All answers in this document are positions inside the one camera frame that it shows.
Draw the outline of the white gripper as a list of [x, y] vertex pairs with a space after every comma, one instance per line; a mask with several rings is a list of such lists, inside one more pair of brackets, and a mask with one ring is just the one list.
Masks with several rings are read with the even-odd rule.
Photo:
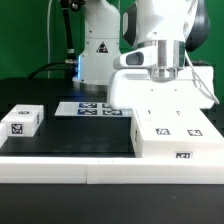
[[172, 81], [154, 81], [147, 69], [122, 69], [110, 78], [107, 103], [113, 109], [195, 107], [210, 109], [214, 101], [211, 66], [187, 66]]

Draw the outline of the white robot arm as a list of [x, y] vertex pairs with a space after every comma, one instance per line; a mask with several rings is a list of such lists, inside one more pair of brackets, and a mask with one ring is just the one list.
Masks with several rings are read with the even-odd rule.
[[68, 45], [76, 88], [105, 91], [115, 109], [210, 108], [217, 102], [213, 69], [194, 66], [187, 54], [208, 35], [204, 0], [135, 0], [123, 14], [107, 0], [60, 4], [68, 41], [68, 12], [85, 10], [85, 49], [77, 56]]

